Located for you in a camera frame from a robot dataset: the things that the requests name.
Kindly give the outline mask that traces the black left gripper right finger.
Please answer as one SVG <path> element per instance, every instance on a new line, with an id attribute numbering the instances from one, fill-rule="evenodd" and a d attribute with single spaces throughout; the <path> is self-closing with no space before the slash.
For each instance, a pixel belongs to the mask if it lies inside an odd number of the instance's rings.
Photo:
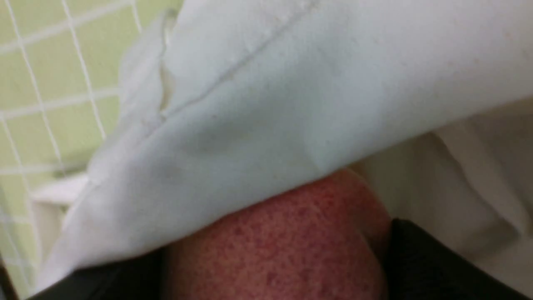
<path id="1" fill-rule="evenodd" d="M 390 300 L 525 300 L 422 228 L 394 219 L 388 250 Z"/>

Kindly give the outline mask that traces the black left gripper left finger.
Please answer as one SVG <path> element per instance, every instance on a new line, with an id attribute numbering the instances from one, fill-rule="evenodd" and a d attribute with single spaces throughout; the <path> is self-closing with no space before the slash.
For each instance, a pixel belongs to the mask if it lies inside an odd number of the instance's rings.
<path id="1" fill-rule="evenodd" d="M 164 251 L 79 270 L 31 300 L 160 300 Z"/>

